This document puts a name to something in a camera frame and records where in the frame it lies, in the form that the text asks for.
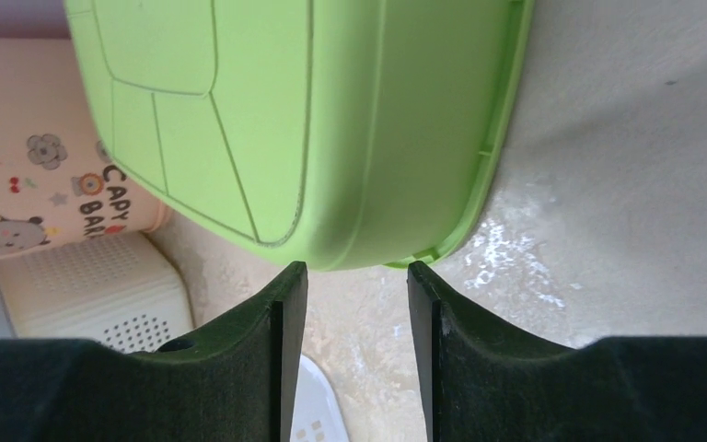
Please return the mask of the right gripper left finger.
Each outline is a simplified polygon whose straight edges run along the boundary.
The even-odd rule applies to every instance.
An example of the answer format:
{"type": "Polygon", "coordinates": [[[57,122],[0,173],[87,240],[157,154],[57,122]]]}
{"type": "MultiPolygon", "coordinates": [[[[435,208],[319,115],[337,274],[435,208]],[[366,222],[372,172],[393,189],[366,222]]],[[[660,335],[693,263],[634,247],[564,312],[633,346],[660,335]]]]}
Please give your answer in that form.
{"type": "Polygon", "coordinates": [[[152,353],[0,339],[0,441],[286,441],[306,312],[293,262],[152,353]]]}

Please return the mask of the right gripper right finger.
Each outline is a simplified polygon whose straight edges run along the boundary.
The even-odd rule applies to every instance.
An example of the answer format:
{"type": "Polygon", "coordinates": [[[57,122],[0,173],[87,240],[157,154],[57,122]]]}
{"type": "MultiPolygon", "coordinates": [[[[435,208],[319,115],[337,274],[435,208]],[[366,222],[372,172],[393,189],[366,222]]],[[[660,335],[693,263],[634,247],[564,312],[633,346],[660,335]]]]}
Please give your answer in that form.
{"type": "Polygon", "coordinates": [[[608,337],[580,349],[525,331],[409,266],[431,441],[707,441],[707,337],[608,337]]]}

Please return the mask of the cream plastic storage basket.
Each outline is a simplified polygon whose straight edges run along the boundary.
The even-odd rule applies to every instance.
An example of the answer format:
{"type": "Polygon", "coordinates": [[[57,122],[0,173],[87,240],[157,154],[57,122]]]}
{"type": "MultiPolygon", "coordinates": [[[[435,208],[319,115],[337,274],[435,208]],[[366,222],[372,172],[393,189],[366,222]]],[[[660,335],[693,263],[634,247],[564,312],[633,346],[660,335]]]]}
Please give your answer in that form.
{"type": "Polygon", "coordinates": [[[83,338],[153,352],[194,327],[180,274],[139,233],[0,261],[0,338],[83,338]]]}

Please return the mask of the green plastic tub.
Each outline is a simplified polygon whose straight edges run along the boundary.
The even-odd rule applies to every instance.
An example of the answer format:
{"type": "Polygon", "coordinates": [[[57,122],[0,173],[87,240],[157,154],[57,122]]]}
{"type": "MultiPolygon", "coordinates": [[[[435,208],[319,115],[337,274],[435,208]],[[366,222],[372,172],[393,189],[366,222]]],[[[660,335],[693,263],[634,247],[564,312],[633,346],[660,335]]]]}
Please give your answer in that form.
{"type": "Polygon", "coordinates": [[[437,262],[487,198],[531,1],[68,1],[116,165],[317,271],[437,262]]]}

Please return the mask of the large orange plastic bucket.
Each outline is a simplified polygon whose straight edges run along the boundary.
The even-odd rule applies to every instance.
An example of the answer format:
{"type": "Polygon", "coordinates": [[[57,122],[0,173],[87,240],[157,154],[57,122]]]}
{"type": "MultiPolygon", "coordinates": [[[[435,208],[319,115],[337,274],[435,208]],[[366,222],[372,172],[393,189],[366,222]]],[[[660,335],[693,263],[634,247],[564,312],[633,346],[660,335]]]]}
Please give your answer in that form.
{"type": "Polygon", "coordinates": [[[150,232],[169,216],[108,156],[72,43],[0,39],[0,259],[150,232]]]}

